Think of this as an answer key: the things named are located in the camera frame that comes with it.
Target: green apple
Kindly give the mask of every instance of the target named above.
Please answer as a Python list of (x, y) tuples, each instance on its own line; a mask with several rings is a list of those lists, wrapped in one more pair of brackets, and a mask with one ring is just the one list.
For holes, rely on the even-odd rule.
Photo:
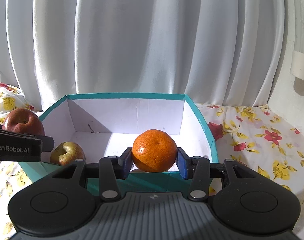
[(84, 159), (85, 154), (81, 146), (74, 142), (63, 142), (51, 153), (50, 162), (60, 165), (67, 165), (76, 160)]

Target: circular button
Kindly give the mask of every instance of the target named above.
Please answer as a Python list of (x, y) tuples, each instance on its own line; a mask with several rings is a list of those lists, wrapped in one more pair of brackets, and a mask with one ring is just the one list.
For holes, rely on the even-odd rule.
[(117, 195), (118, 193), (115, 190), (106, 190), (102, 193), (104, 198), (115, 198)]
[(55, 191), (40, 193), (31, 200), (32, 208), (40, 213), (58, 212), (65, 208), (67, 203), (67, 196)]
[(203, 190), (193, 190), (190, 193), (192, 198), (203, 198), (206, 196), (206, 193)]
[(269, 212), (277, 206), (277, 199), (270, 193), (263, 191), (245, 193), (240, 201), (244, 208), (257, 213)]

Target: screw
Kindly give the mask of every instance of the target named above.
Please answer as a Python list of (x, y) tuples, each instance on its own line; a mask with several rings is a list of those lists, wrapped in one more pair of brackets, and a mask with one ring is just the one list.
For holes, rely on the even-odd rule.
[(206, 193), (203, 190), (193, 190), (190, 192), (192, 198), (203, 198), (206, 196)]

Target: teal box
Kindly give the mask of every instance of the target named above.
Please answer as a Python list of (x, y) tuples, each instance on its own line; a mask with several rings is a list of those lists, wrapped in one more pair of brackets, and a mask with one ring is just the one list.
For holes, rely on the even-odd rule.
[[(79, 144), (87, 163), (100, 158), (120, 156), (135, 138), (149, 129), (165, 131), (189, 156), (205, 156), (218, 162), (215, 141), (201, 112), (188, 95), (155, 93), (93, 93), (67, 95), (41, 116), (45, 135), (53, 137), (55, 148), (62, 142)], [(59, 168), (50, 164), (51, 153), (42, 153), (41, 162), (20, 162), (32, 182)], [(121, 191), (173, 191), (188, 187), (179, 178), (174, 164), (169, 172), (131, 173), (120, 181)], [(97, 180), (91, 179), (88, 190), (97, 192)]]

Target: red flower print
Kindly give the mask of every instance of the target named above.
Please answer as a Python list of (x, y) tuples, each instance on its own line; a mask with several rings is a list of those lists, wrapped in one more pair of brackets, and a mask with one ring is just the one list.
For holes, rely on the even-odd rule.
[(214, 137), (214, 140), (217, 141), (218, 139), (223, 137), (223, 126), (221, 124), (209, 122), (208, 125)]
[(278, 133), (272, 132), (270, 133), (268, 130), (264, 131), (267, 135), (264, 138), (269, 142), (274, 142), (277, 146), (279, 146), (279, 140), (282, 140), (282, 137), (279, 136)]
[(29, 105), (29, 104), (25, 104), (26, 105), (26, 108), (27, 109), (30, 109), (30, 110), (34, 110), (35, 108), (34, 108), (34, 106), (31, 106), (31, 105)]
[(208, 106), (208, 108), (220, 108), (219, 106)]
[(240, 122), (243, 122), (243, 120), (241, 118), (239, 118), (237, 115), (235, 116), (237, 120), (239, 120)]
[(8, 85), (0, 82), (0, 87), (8, 88)]
[(240, 152), (241, 150), (244, 150), (246, 148), (245, 143), (239, 143), (238, 145), (234, 146), (234, 150), (236, 152)]
[(238, 161), (238, 163), (241, 163), (241, 164), (243, 164), (244, 166), (247, 166), (245, 163), (242, 163), (241, 161)]
[(295, 129), (295, 128), (291, 128), (290, 130), (291, 130), (291, 131), (294, 131), (296, 134), (299, 134), (299, 133), (300, 133), (300, 131), (298, 131), (298, 130)]

